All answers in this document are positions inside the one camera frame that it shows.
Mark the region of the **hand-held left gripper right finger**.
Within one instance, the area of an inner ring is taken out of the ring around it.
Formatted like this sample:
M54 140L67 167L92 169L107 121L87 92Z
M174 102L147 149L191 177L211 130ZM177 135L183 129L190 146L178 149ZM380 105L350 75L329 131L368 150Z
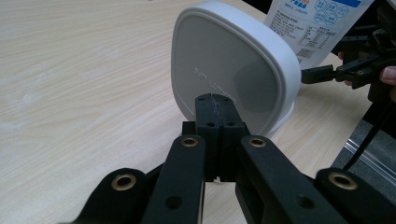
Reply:
M240 140L248 134L233 101L225 96L213 95L215 115L219 123L219 152L216 169L221 182L234 182L239 169L237 149Z

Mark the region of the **silver floor rail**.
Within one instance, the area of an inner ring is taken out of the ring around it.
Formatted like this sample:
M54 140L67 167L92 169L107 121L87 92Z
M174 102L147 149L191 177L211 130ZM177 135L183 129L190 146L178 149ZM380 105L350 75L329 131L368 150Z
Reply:
M348 139L344 145L344 148L351 154L357 152L359 145L352 139ZM388 167L385 163L380 161L374 154L369 151L364 151L359 157L359 161L370 167L381 177L385 178L390 184L396 187L396 172Z

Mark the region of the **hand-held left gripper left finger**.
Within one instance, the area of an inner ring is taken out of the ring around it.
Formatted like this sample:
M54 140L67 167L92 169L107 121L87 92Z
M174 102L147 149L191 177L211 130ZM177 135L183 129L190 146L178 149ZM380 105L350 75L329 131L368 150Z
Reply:
M183 134L199 135L205 140L205 180L213 182L217 173L219 146L219 118L214 94L204 94L195 99L195 120L184 121Z

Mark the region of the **white and blue pouch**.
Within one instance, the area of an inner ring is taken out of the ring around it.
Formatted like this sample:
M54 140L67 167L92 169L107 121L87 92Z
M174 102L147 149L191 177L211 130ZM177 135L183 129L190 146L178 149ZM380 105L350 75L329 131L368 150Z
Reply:
M264 24L292 48L302 69L324 61L374 0L274 0Z

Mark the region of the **clear jug with white lid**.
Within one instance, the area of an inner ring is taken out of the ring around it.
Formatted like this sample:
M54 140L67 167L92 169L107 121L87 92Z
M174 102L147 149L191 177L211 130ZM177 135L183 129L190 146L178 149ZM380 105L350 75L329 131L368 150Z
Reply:
M300 79L289 45L242 10L206 1L177 17L171 82L186 119L195 119L196 97L220 94L233 101L251 133L270 137L290 117Z

